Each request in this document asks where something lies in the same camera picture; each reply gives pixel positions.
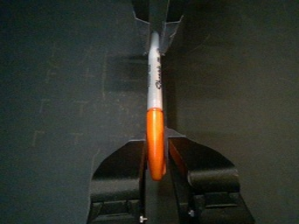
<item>black plastic bracket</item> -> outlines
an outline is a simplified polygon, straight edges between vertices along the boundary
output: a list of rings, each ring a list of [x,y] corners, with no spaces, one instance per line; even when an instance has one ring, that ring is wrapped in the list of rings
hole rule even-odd
[[[169,138],[168,150],[180,223],[254,223],[238,193],[234,165],[185,137]]]
[[[89,185],[88,223],[136,224],[145,213],[145,142],[128,142],[100,164]]]

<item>marker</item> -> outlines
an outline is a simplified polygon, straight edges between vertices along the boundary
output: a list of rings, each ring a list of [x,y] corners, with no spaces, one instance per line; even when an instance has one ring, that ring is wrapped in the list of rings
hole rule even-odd
[[[148,94],[145,115],[148,165],[153,180],[165,174],[164,163],[164,110],[158,34],[152,33],[148,53]]]

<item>sharpie logo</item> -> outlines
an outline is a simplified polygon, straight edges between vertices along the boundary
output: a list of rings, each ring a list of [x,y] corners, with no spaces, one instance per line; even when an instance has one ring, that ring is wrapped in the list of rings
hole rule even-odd
[[[162,82],[161,82],[161,67],[157,66],[157,80],[154,81],[154,86],[157,89],[161,89],[162,87]]]

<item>black surface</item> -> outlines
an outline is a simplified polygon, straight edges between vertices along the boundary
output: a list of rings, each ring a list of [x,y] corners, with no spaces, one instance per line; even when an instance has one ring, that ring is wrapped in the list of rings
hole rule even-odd
[[[257,224],[299,220],[297,8],[201,1],[162,58],[168,125],[233,162]],[[2,1],[0,19],[0,222],[85,223],[90,173],[145,127],[130,1]],[[174,223],[165,180],[148,223]]]

